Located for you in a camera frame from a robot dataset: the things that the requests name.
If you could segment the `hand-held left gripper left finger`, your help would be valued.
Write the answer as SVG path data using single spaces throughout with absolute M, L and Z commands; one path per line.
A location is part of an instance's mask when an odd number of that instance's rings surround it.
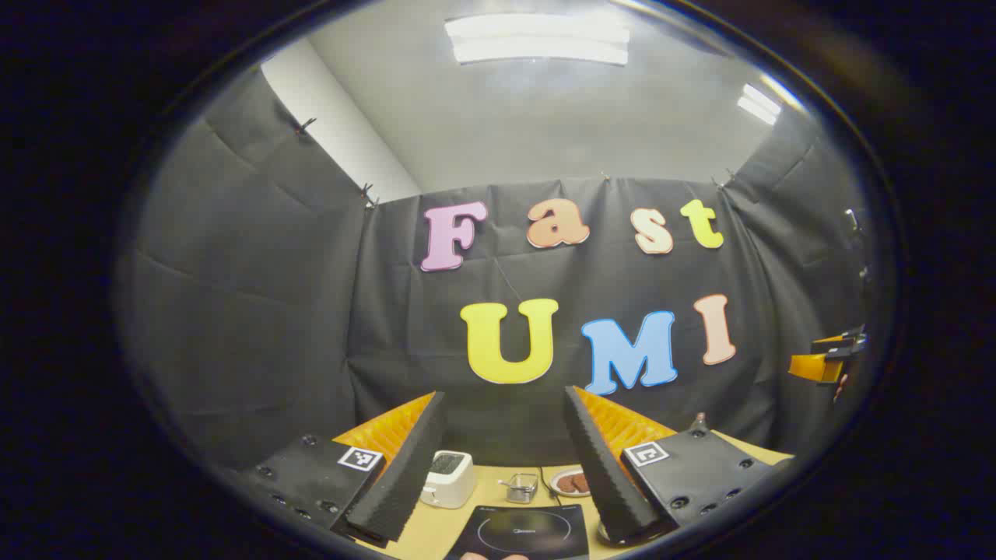
M 431 391 L 333 439 L 300 436 L 234 476 L 303 523 L 384 548 L 419 501 L 445 411 Z

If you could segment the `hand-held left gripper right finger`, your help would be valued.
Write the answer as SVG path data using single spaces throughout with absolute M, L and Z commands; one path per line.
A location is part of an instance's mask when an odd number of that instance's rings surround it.
M 726 510 L 791 463 L 766 462 L 709 428 L 673 430 L 590 391 L 563 390 L 563 421 L 608 541 L 636 544 Z

